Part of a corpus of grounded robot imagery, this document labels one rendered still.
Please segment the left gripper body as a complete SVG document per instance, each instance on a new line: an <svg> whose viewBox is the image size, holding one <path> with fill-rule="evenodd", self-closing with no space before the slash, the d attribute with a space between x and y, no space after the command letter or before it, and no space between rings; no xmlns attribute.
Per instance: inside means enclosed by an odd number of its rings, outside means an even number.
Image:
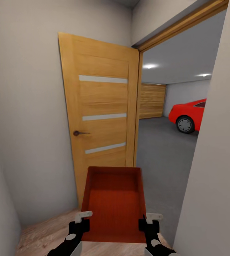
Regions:
<svg viewBox="0 0 230 256"><path fill-rule="evenodd" d="M71 232L74 228L79 228L83 232L88 232L90 231L90 219L83 219L81 223L75 223L75 222L70 222L69 223L69 232Z"/></svg>

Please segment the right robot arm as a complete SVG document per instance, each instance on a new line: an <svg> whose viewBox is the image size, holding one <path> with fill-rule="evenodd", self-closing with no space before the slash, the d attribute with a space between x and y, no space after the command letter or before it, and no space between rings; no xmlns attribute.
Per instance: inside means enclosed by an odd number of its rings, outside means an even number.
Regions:
<svg viewBox="0 0 230 256"><path fill-rule="evenodd" d="M139 231L144 231L146 237L145 256L181 256L173 249L163 246L158 238L160 232L158 220L163 219L162 214L146 213L146 218L138 220Z"/></svg>

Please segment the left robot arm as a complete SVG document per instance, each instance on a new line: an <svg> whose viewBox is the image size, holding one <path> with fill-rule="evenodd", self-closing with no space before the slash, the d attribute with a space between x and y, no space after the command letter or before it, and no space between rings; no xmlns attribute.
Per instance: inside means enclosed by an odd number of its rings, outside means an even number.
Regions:
<svg viewBox="0 0 230 256"><path fill-rule="evenodd" d="M80 256L83 232L90 231L90 219L83 218L91 217L92 214L92 211L76 213L75 221L69 223L69 234L65 241L52 249L47 256Z"/></svg>

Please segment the storage box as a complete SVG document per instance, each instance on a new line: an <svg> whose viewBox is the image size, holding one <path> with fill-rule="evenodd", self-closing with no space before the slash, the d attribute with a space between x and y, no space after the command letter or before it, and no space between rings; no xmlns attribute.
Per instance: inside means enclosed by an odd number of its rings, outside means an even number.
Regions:
<svg viewBox="0 0 230 256"><path fill-rule="evenodd" d="M144 243L138 220L146 218L140 167L90 166L81 212L92 211L82 241Z"/></svg>

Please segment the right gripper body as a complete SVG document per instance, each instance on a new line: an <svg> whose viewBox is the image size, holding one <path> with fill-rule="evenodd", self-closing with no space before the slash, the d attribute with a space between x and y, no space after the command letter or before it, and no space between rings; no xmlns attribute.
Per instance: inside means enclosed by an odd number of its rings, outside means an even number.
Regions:
<svg viewBox="0 0 230 256"><path fill-rule="evenodd" d="M139 231L144 231L145 233L145 236L146 236L146 232L148 230L154 230L157 233L160 232L160 225L159 225L159 222L158 220L152 220L153 224L148 224L146 222L146 218L144 219L139 219L138 220L138 228L139 228Z"/></svg>

